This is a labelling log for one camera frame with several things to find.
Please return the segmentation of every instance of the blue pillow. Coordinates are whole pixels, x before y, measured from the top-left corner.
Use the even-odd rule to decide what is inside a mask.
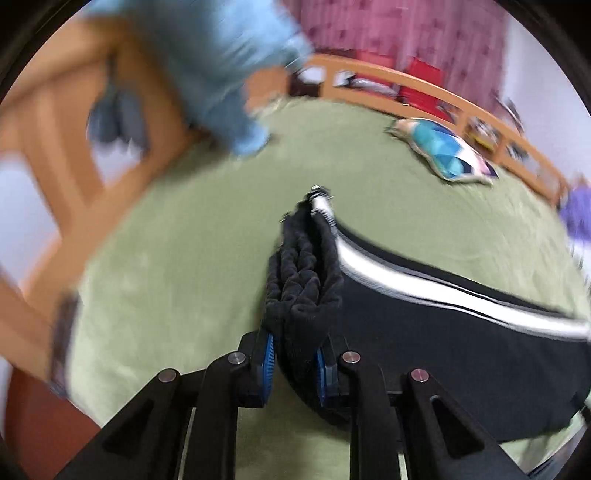
[[[389,132],[405,139],[444,180],[492,184],[498,178],[492,165],[476,150],[437,122],[423,118],[397,120]]]

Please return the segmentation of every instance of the green carpet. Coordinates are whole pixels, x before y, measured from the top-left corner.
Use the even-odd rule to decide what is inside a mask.
[[[69,378],[73,401],[99,424],[159,370],[204,368],[257,327],[279,220],[315,184],[331,189],[341,221],[383,248],[589,318],[556,213],[515,177],[445,183],[384,133],[390,117],[364,108],[292,100],[264,121],[276,137],[256,157],[206,143],[187,152],[87,266]],[[239,479],[348,476],[347,435],[280,372],[268,407],[239,421]],[[569,435],[511,452],[529,468]]]

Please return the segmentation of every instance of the light blue clothing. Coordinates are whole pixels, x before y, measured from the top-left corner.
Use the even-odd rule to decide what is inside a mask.
[[[86,11],[133,20],[176,85],[187,119],[239,155],[257,152],[269,137],[245,111],[244,81],[265,67],[295,72],[312,52],[274,0],[94,0]]]

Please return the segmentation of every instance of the wooden bed frame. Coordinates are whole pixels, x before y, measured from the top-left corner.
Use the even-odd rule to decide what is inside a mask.
[[[90,108],[105,87],[106,59],[118,55],[119,77],[143,101],[151,151],[117,182],[104,185],[86,141]],[[343,100],[401,117],[421,117],[446,124],[459,135],[478,117],[501,134],[493,161],[520,177],[533,191],[558,204],[566,179],[538,150],[502,121],[442,88],[384,67],[328,55],[310,64],[323,66],[326,78],[350,70],[380,77],[435,96],[459,115],[447,123],[411,106],[371,93],[321,85],[320,96]],[[281,69],[264,70],[248,82],[249,107],[262,106],[288,92]],[[0,278],[0,355],[17,368],[49,380],[54,330],[63,296],[74,290],[86,261],[138,200],[151,180],[199,136],[189,132],[179,104],[151,56],[123,20],[72,19],[42,47],[0,105],[0,154],[21,152],[56,220],[60,236],[47,247],[19,289]],[[541,167],[535,175],[511,159],[514,142]]]

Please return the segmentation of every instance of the red object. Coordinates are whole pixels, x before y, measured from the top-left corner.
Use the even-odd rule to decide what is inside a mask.
[[[440,69],[414,57],[407,69],[407,73],[421,80],[426,80],[433,85],[441,86],[443,84],[443,72]],[[398,100],[448,122],[452,121],[447,113],[437,108],[439,100],[434,96],[401,86],[398,91]]]
[[[355,58],[360,61],[373,63],[374,65],[380,65],[381,67],[387,67],[389,69],[394,68],[394,59],[392,57],[387,57],[386,55],[378,55],[377,53],[371,53],[365,50],[357,50],[355,52]],[[380,83],[386,87],[392,86],[392,82],[388,82],[387,80],[381,79],[379,77],[372,77],[368,75],[356,75],[356,77],[370,80],[375,83]]]
[[[31,480],[51,480],[99,431],[94,422],[41,381],[13,370],[6,444]]]

